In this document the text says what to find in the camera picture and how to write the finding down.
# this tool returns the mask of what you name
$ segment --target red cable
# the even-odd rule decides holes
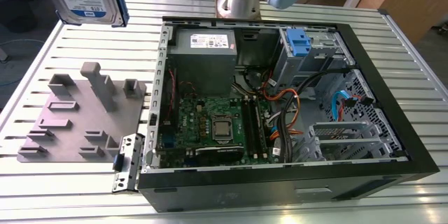
[[[174,100],[175,100],[175,88],[177,88],[175,75],[174,75],[171,70],[169,70],[169,71],[170,71],[170,74],[171,74],[171,79],[173,79],[174,84],[173,84],[173,91],[171,91],[170,109],[169,109],[169,114],[167,114],[167,119],[166,120],[170,119],[171,109],[173,109]]]

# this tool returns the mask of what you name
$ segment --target blue plastic latch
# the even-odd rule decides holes
[[[287,29],[287,37],[294,56],[306,57],[311,50],[311,39],[306,31],[303,29]]]

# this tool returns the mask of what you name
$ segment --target black case frame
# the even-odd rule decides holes
[[[163,20],[189,27],[199,22],[247,22],[258,26],[334,27],[342,35],[358,68],[371,87],[410,161],[289,166],[269,169],[234,169],[209,172],[147,173],[139,177],[139,191],[159,212],[203,210],[230,207],[301,204],[305,202],[359,199],[382,189],[439,172],[399,103],[381,76],[373,60],[347,24],[306,23],[279,20],[239,20],[221,18],[163,17]],[[323,189],[307,194],[303,189]]]

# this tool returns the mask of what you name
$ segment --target metal bracket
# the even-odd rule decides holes
[[[113,193],[137,193],[142,150],[146,137],[137,133],[123,137],[121,153],[114,160],[115,179]]]

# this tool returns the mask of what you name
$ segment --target slotted aluminum table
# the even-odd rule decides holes
[[[111,164],[22,164],[17,153],[45,105],[50,78],[82,78],[85,61],[114,80],[137,78],[153,90],[162,16],[215,16],[215,0],[126,0],[127,28],[59,23],[0,114],[0,220],[110,223],[443,223],[448,222],[448,94],[389,16],[377,10],[262,4],[263,19],[351,24],[414,124],[441,173],[363,200],[158,214],[141,195],[113,195]],[[147,94],[146,106],[150,106]],[[139,132],[146,134],[149,109]]]

